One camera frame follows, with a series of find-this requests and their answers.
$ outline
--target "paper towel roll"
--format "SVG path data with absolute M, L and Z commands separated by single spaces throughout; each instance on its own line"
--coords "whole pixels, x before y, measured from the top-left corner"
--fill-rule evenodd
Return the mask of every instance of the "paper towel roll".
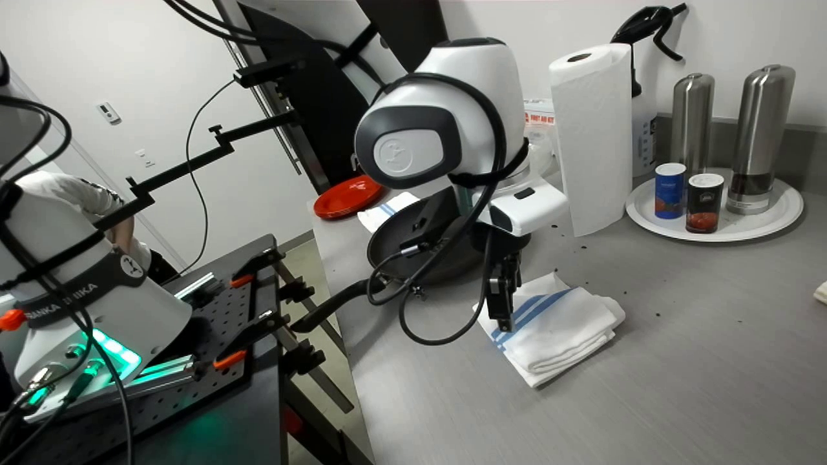
M 573 235 L 590 235 L 621 221 L 631 193 L 631 47 L 566 54 L 547 76 Z

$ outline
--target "white plate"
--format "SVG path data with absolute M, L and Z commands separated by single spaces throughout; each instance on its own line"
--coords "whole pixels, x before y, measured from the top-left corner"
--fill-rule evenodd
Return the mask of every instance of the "white plate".
M 675 221 L 653 218 L 653 179 L 640 184 L 624 202 L 624 215 L 632 222 L 639 222 L 644 231 L 663 239 L 675 239 L 675 241 L 689 241 L 689 244 L 741 244 L 741 241 L 764 239 L 792 224 L 801 218 L 801 212 L 804 212 L 801 193 L 792 187 L 783 184 L 779 179 L 769 184 L 769 210 L 756 215 L 737 215 L 723 210 L 720 224 L 710 235 L 688 233 L 685 218 L 675 218 Z

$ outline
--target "white wall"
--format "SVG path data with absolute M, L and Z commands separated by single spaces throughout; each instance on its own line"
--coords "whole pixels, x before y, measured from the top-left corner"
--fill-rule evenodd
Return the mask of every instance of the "white wall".
M 442 0 L 453 40 L 503 40 L 520 62 L 529 98 L 544 98 L 544 66 L 561 54 L 605 45 L 649 0 Z M 644 93 L 672 115 L 672 89 L 689 73 L 715 77 L 715 119 L 737 119 L 743 77 L 763 66 L 799 73 L 790 124 L 827 128 L 827 4 L 823 0 L 688 0 L 689 14 L 672 27 L 685 62 L 666 60 L 652 40 L 636 47 Z
M 182 138 L 193 112 L 237 69 L 226 47 L 182 23 L 160 0 L 0 0 L 0 50 L 30 95 L 62 112 L 74 129 L 65 170 L 95 170 L 127 193 L 136 182 L 182 160 Z M 108 100 L 122 124 L 98 115 Z M 229 89 L 201 117 L 190 153 L 213 148 L 207 128 L 225 129 L 261 119 L 251 91 Z M 251 138 L 237 153 L 195 173 L 211 215 L 208 250 L 220 255 L 273 233 L 288 241 L 309 231 L 313 190 L 287 164 L 273 135 Z M 201 239 L 201 208 L 182 179 L 157 191 L 157 208 L 141 212 L 173 261 L 193 258 Z

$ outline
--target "stainless steel container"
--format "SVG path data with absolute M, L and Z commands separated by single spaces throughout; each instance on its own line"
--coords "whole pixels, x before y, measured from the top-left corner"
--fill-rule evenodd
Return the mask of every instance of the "stainless steel container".
M 743 81 L 733 148 L 729 210 L 750 215 L 769 208 L 769 184 L 783 139 L 796 73 L 769 66 Z
M 707 164 L 707 133 L 714 117 L 710 76 L 688 76 L 677 81 L 672 93 L 672 160 L 688 168 L 688 175 L 699 173 Z

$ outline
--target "table surface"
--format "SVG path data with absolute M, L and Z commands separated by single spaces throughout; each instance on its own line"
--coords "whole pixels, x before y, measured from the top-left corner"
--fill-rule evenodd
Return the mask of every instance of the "table surface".
M 375 462 L 827 462 L 827 197 L 785 233 L 733 246 L 677 244 L 627 218 L 571 239 L 542 231 L 521 276 L 557 271 L 614 297 L 617 339 L 533 390 L 480 328 L 429 348 L 407 341 L 393 308 L 363 297 L 340 333 Z M 313 222 L 330 293 L 370 274 L 357 221 Z M 425 290 L 407 321 L 445 336 L 463 325 L 476 276 Z
M 186 274 L 170 290 L 182 290 L 189 281 L 211 271 L 216 279 L 229 279 L 248 258 L 263 248 L 275 248 L 272 235 L 259 239 L 211 264 Z M 272 288 L 255 293 L 255 310 L 273 303 Z M 273 341 L 261 341 L 255 351 L 272 348 Z M 175 465 L 279 465 L 285 458 L 285 432 L 279 410 L 279 367 L 254 372 L 248 386 L 220 392 L 213 401 L 170 418 L 133 441 L 133 462 L 175 462 Z M 124 462 L 124 452 L 114 452 L 108 462 Z

